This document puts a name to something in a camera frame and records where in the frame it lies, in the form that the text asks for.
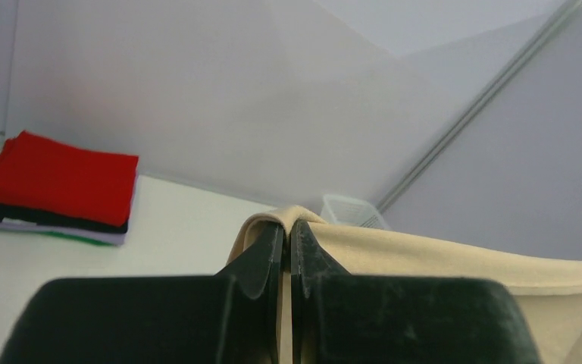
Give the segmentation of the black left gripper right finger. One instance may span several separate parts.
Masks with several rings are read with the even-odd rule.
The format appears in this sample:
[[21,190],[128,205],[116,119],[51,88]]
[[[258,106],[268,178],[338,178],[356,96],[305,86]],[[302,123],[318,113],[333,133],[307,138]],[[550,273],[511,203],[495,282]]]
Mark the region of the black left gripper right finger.
[[361,275],[290,232],[293,362],[539,363],[514,297],[491,280]]

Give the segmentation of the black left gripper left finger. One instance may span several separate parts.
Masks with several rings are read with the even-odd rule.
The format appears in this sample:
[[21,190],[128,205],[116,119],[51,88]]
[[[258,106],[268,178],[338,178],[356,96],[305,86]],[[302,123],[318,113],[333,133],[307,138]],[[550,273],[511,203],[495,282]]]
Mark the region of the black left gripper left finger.
[[283,242],[268,222],[215,275],[49,281],[0,363],[276,363]]

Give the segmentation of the beige t shirt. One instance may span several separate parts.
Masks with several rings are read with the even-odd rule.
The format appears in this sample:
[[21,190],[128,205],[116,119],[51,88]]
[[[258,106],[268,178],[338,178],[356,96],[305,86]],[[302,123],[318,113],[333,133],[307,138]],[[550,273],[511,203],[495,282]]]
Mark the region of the beige t shirt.
[[582,363],[582,261],[505,253],[429,237],[331,224],[301,206],[260,212],[242,225],[229,260],[268,222],[290,234],[306,221],[318,243],[356,274],[487,278],[507,287],[544,363]]

